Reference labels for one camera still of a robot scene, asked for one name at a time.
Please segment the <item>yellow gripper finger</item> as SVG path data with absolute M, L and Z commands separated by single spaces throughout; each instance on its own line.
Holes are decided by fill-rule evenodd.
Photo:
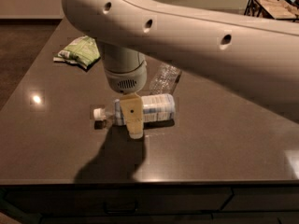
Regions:
M 129 136 L 132 139 L 140 139 L 143 137 L 143 123 L 142 122 L 130 122 L 126 124 Z

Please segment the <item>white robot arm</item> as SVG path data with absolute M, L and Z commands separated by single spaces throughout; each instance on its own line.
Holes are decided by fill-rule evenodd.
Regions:
M 95 39 L 130 136 L 143 135 L 145 67 L 139 54 L 239 90 L 299 119 L 299 27 L 288 21 L 153 0 L 62 0 L 68 21 Z

